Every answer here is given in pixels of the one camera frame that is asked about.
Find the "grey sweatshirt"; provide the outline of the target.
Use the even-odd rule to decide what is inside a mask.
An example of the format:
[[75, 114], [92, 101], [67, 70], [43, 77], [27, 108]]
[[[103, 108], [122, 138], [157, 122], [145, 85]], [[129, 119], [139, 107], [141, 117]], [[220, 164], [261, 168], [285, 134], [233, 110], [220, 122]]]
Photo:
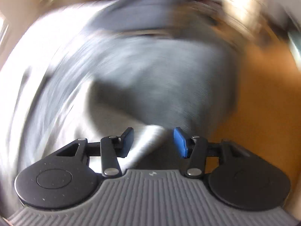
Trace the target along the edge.
[[1, 213], [21, 204], [18, 173], [69, 142], [133, 127], [122, 168], [172, 168], [175, 127], [208, 137], [236, 103], [237, 57], [216, 35], [166, 39], [25, 35], [1, 70]]

